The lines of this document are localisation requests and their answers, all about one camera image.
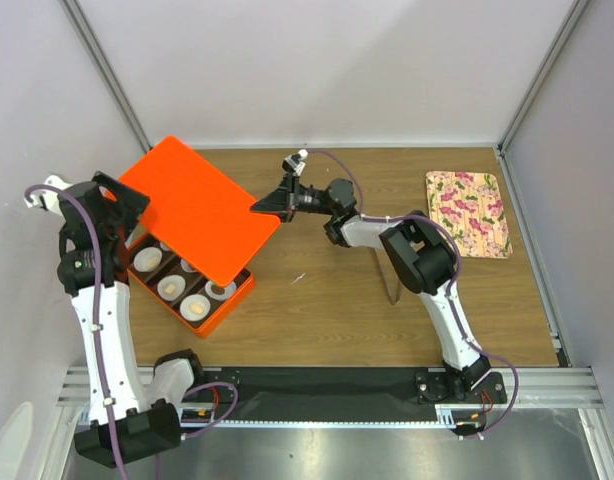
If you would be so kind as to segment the pale round chocolate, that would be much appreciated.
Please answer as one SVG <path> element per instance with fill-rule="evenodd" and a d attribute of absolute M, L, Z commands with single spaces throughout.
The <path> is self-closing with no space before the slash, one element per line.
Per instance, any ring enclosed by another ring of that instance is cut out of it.
<path fill-rule="evenodd" d="M 155 257 L 155 256 L 149 257 L 149 258 L 148 258 L 148 259 L 145 261 L 145 265 L 146 265 L 148 268 L 152 268 L 152 267 L 156 266 L 158 263 L 159 263 L 159 260 L 158 260 L 158 258 L 157 258 L 157 257 Z"/>

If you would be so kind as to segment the orange tray lid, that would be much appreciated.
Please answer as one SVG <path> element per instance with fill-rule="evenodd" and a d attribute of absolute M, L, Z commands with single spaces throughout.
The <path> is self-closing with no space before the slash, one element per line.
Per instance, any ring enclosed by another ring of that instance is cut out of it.
<path fill-rule="evenodd" d="M 252 213 L 256 199 L 169 136 L 120 176 L 148 196 L 141 225 L 219 286 L 235 279 L 280 226 Z"/>

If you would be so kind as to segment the metal tongs with red grip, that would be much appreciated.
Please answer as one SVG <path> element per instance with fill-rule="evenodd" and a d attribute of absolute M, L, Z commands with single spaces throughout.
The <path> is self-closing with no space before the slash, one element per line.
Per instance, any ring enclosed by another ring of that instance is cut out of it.
<path fill-rule="evenodd" d="M 382 250 L 374 251 L 374 258 L 379 279 L 390 305 L 398 304 L 402 295 L 402 284 L 399 280 L 387 254 Z"/>

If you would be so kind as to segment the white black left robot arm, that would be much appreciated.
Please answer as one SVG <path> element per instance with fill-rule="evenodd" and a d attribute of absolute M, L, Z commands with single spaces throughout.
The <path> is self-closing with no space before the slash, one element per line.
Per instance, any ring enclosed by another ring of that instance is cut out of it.
<path fill-rule="evenodd" d="M 121 475 L 128 464 L 180 445 L 178 407 L 207 388 L 190 349 L 160 357 L 141 381 L 129 320 L 130 253 L 126 241 L 148 196 L 97 172 L 61 188 L 57 276 L 76 313 L 89 375 L 89 427 L 76 434 L 78 454 Z"/>

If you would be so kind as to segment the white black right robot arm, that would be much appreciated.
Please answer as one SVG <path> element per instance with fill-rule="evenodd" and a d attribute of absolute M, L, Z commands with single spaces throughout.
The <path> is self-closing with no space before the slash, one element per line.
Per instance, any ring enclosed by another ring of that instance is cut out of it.
<path fill-rule="evenodd" d="M 285 173 L 270 194 L 250 211 L 273 215 L 283 223 L 299 212 L 327 215 L 327 238 L 345 248 L 368 247 L 386 253 L 400 283 L 423 302 L 438 335 L 449 394 L 461 402 L 479 395 L 491 364 L 478 344 L 461 305 L 456 246 L 441 227 L 420 211 L 403 217 L 369 217 L 362 213 L 362 192 L 351 180 L 336 178 L 326 188 L 300 183 Z"/>

